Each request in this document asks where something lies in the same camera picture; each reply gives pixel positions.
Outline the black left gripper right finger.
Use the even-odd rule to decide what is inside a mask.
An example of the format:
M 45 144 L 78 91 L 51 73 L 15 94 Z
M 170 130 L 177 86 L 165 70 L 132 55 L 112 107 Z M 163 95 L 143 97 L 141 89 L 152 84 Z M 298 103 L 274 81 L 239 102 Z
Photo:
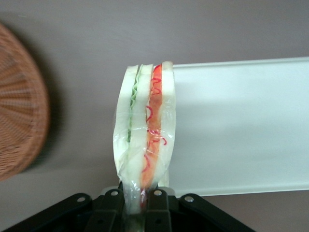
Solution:
M 172 231 L 168 194 L 163 189 L 153 189 L 148 194 L 144 231 Z

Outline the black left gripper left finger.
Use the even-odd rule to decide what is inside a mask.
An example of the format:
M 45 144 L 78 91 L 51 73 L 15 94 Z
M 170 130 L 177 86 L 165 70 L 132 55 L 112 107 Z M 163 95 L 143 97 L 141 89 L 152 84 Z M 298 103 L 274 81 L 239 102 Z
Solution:
M 94 209 L 88 221 L 89 232 L 121 232 L 125 205 L 123 191 L 111 189 L 94 200 Z

